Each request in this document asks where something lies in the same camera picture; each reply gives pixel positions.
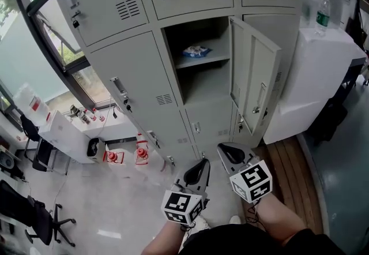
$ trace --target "window frame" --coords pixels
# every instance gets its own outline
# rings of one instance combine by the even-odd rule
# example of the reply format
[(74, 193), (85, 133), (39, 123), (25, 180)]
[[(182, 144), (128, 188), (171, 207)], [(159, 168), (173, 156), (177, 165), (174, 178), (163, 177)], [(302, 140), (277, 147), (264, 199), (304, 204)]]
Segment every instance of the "window frame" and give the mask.
[(16, 0), (20, 13), (22, 14), (25, 23), (33, 36), (36, 44), (39, 46), (40, 51), (43, 53), (47, 62), (50, 64), (54, 72), (57, 76), (62, 80), (62, 82), (66, 85), (68, 90), (73, 94), (73, 96), (82, 104), (83, 107), (92, 111), (93, 108), (103, 109), (108, 106), (114, 106), (116, 103), (112, 101), (112, 97), (110, 100), (105, 100), (103, 102), (94, 102), (93, 99), (85, 92), (82, 86), (77, 82), (77, 80), (73, 77), (73, 74), (88, 68), (91, 64), (88, 62), (86, 56), (82, 56), (67, 65), (62, 65), (62, 58), (54, 47), (51, 39), (47, 35), (43, 27), (43, 23), (38, 20), (36, 14), (39, 9), (45, 5), (49, 0)]

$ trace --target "cable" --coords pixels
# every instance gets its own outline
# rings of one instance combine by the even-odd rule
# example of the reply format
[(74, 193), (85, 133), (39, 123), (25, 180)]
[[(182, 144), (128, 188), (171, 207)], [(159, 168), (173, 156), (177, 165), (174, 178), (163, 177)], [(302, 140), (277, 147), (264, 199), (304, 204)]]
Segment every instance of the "cable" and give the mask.
[(265, 229), (264, 224), (262, 224), (262, 222), (259, 220), (259, 216), (257, 214), (257, 209), (256, 209), (256, 206), (260, 203), (260, 201), (261, 201), (261, 198), (259, 200), (257, 200), (257, 202), (255, 204), (253, 204), (249, 209), (247, 209), (248, 213), (253, 215), (253, 217), (247, 217), (246, 216), (246, 223), (250, 223), (250, 224), (260, 223), (262, 225), (262, 227)]
[(93, 137), (93, 138), (98, 138), (98, 136), (100, 136), (100, 134), (103, 132), (103, 130), (104, 130), (104, 128), (105, 128), (106, 122), (108, 121), (108, 118), (109, 118), (110, 107), (111, 107), (111, 99), (112, 99), (112, 96), (110, 95), (109, 110), (108, 110), (108, 114), (106, 115), (106, 119), (105, 119), (104, 125), (103, 125), (102, 129), (100, 130), (99, 134), (97, 134), (97, 135), (96, 135), (95, 137)]
[(196, 226), (196, 222), (195, 221), (193, 221), (192, 222), (192, 225), (191, 226), (187, 226), (187, 225), (184, 225), (184, 224), (181, 224), (181, 226), (180, 226), (180, 230), (182, 230), (182, 231), (184, 231), (185, 233), (187, 233), (187, 238), (184, 240), (184, 242), (186, 242), (187, 241), (187, 239), (190, 237), (190, 235), (191, 235), (191, 230), (192, 230), (192, 228), (194, 228)]

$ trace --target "bottle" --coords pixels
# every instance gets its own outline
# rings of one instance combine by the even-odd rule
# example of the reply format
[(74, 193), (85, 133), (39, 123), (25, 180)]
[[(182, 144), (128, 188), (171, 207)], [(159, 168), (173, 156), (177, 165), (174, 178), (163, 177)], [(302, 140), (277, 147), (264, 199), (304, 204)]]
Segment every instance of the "bottle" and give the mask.
[(40, 127), (46, 124), (50, 111), (45, 102), (28, 83), (23, 84), (18, 89), (13, 100), (16, 106), (35, 126)]
[(99, 120), (101, 120), (102, 122), (105, 121), (105, 117), (101, 114), (100, 111), (98, 111), (96, 108), (94, 108), (92, 111), (93, 111), (93, 113), (95, 115), (97, 115), (97, 117), (99, 118)]
[(325, 36), (330, 16), (329, 0), (322, 0), (317, 13), (317, 22), (315, 24), (315, 33), (319, 36)]
[(88, 119), (88, 117), (86, 116), (86, 114), (80, 110), (80, 112), (78, 113), (78, 117), (80, 118), (80, 120), (83, 123), (86, 123), (87, 125), (90, 123), (90, 120)]
[(87, 108), (85, 108), (84, 110), (85, 114), (94, 122), (96, 120), (96, 116), (95, 114), (93, 114), (92, 112), (90, 112)]

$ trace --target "leg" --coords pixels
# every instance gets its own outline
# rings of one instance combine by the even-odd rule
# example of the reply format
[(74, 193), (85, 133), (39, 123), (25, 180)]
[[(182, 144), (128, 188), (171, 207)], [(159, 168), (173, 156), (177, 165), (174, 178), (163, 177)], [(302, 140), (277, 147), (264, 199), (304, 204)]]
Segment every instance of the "leg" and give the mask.
[(57, 228), (57, 230), (59, 231), (59, 233), (62, 235), (62, 237), (65, 239), (65, 241), (69, 244), (69, 245), (71, 245), (72, 247), (74, 247), (75, 246), (75, 244), (74, 243), (72, 243), (72, 242), (70, 242), (69, 240), (68, 240), (68, 238), (67, 238), (67, 236), (65, 235), (65, 233), (61, 230), (61, 228), (59, 227), (59, 228)]
[(65, 219), (65, 220), (62, 220), (62, 221), (55, 222), (55, 224), (60, 226), (60, 225), (62, 225), (64, 223), (67, 223), (69, 221), (71, 221), (73, 224), (76, 223), (76, 221), (74, 219), (70, 218), (70, 219)]

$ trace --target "white sneaker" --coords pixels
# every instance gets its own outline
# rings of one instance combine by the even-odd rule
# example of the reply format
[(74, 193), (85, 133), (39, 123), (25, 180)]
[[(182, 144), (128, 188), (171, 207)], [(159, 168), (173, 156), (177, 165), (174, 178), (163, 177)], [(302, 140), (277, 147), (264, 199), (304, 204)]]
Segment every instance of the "white sneaker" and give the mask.
[(231, 220), (229, 221), (230, 224), (241, 224), (241, 218), (237, 215), (232, 216)]
[(204, 219), (204, 217), (202, 217), (201, 215), (198, 215), (195, 218), (195, 222), (196, 222), (195, 228), (198, 231), (211, 229), (211, 227), (208, 225), (208, 223), (206, 222), (206, 220)]

